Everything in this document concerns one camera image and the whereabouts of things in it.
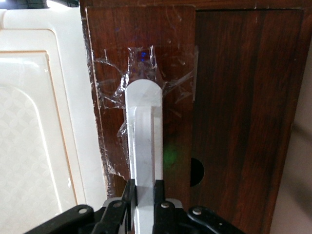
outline white plastic panel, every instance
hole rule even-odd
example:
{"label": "white plastic panel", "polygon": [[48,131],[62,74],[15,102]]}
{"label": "white plastic panel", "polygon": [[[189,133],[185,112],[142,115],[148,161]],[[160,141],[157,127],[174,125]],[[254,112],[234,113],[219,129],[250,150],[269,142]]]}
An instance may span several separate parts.
{"label": "white plastic panel", "polygon": [[0,10],[0,42],[0,232],[97,210],[106,191],[79,9]]}
{"label": "white plastic panel", "polygon": [[4,233],[26,231],[76,205],[47,58],[45,52],[0,53]]}
{"label": "white plastic panel", "polygon": [[[59,115],[60,121],[65,121],[63,136],[68,150],[71,149],[68,160],[77,201],[99,209],[107,193],[79,9],[0,10],[0,25],[5,29],[48,29],[54,33],[55,53],[64,78],[55,91],[57,98],[65,94],[67,98],[68,105],[59,110]],[[31,41],[42,43],[40,36],[34,36]]]}

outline cabinet door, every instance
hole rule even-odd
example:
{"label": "cabinet door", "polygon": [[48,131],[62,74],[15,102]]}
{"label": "cabinet door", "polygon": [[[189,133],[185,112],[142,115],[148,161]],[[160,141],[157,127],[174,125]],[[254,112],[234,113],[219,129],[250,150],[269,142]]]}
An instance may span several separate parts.
{"label": "cabinet door", "polygon": [[196,14],[191,200],[246,233],[269,232],[310,38],[302,10]]}

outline clear tape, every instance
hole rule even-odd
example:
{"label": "clear tape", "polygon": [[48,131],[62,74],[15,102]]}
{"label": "clear tape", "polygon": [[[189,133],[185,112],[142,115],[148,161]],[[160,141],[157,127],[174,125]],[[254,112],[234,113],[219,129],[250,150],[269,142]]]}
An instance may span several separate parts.
{"label": "clear tape", "polygon": [[[162,50],[161,58],[157,58],[157,50]],[[116,74],[119,74],[120,80],[116,79],[106,79],[96,83],[97,87],[97,97],[99,102],[99,108],[104,109],[123,109],[125,110],[125,97],[124,92],[127,86],[135,80],[138,79],[148,79],[157,83],[163,91],[163,99],[166,98],[173,90],[175,95],[173,95],[173,103],[177,104],[183,101],[187,97],[192,97],[192,100],[195,98],[195,81],[196,81],[196,69],[197,69],[197,57],[198,57],[198,48],[196,47],[193,54],[184,54],[177,53],[171,57],[167,56],[166,53],[163,53],[164,48],[158,48],[156,46],[150,46],[147,48],[144,47],[128,47],[128,48],[119,48],[119,53],[128,53],[127,58],[128,63],[125,71],[123,72],[122,67],[118,66],[116,58],[110,58],[110,50],[104,50],[105,56],[103,58],[94,59],[95,63],[103,63],[110,67],[110,71],[114,70]],[[176,51],[181,51],[181,47],[177,47]],[[172,69],[177,69],[177,67],[185,66],[185,60],[189,59],[186,56],[191,56],[194,58],[194,66],[187,71],[182,76],[168,77],[168,75],[163,72],[163,69],[158,66],[157,59],[161,60],[161,64],[164,64],[164,61],[167,62],[167,66],[172,67]],[[179,115],[179,112],[172,109],[173,107],[168,107],[168,110],[173,112],[176,115]],[[118,145],[124,153],[124,158],[127,165],[129,165],[128,157],[128,140],[127,140],[127,121],[124,115],[125,121],[121,125],[120,129],[116,133],[118,138]],[[108,155],[110,152],[104,150],[106,159],[107,170],[110,174],[115,174],[121,177],[121,175],[114,164],[110,163]]]}

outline dark wood grain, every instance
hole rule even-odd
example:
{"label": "dark wood grain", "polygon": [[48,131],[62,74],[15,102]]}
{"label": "dark wood grain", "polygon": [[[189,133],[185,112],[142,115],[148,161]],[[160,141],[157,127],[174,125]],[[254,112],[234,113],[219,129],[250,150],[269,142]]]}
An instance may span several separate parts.
{"label": "dark wood grain", "polygon": [[[195,9],[177,7],[87,7],[89,50],[92,51],[91,76],[100,145],[108,174],[129,179],[127,156],[117,132],[124,121],[122,109],[103,98],[112,94],[128,69],[128,47],[155,47],[158,78],[165,82],[178,80],[194,67]],[[192,142],[193,80],[178,85],[163,101],[164,179],[167,197],[175,197],[189,206],[190,160]],[[180,178],[187,183],[179,183]],[[118,181],[108,178],[109,187]]]}
{"label": "dark wood grain", "polygon": [[280,9],[311,8],[311,0],[93,0],[92,6],[116,7],[138,5],[190,4],[197,10],[208,9]]}
{"label": "dark wood grain", "polygon": [[192,203],[248,234],[269,233],[311,27],[302,10],[196,15]]}

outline wooden cabinet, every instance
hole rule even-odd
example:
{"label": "wooden cabinet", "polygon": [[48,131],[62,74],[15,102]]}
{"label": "wooden cabinet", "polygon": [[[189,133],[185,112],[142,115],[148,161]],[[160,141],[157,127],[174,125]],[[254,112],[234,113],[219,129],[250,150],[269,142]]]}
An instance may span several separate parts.
{"label": "wooden cabinet", "polygon": [[[86,0],[85,35],[86,6],[188,3],[197,10],[199,57],[193,129],[181,134],[192,137],[188,161],[198,159],[205,172],[189,187],[190,163],[180,163],[188,173],[169,183],[176,194],[183,187],[191,205],[214,209],[248,234],[268,234],[311,40],[311,1]],[[105,121],[96,115],[98,125]]]}

